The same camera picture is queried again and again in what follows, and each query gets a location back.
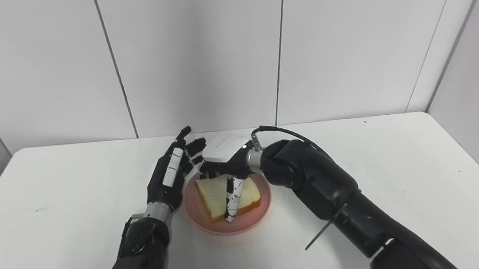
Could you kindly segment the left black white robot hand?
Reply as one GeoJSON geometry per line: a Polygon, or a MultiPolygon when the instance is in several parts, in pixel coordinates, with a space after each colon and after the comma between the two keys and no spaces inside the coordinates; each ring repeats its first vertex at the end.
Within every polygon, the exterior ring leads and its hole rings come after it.
{"type": "Polygon", "coordinates": [[[183,128],[168,146],[154,167],[147,186],[147,204],[163,203],[174,212],[182,203],[186,176],[203,162],[202,151],[207,146],[204,137],[187,143],[191,126],[183,128]]]}

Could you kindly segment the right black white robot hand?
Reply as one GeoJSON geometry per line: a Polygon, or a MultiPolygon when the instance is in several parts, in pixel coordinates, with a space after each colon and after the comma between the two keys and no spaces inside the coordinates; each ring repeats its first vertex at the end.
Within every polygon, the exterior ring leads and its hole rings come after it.
{"type": "Polygon", "coordinates": [[[241,136],[220,136],[213,139],[202,151],[203,161],[199,178],[209,179],[226,175],[225,221],[232,223],[238,215],[245,180],[253,173],[249,165],[249,153],[254,142],[241,136]]]}

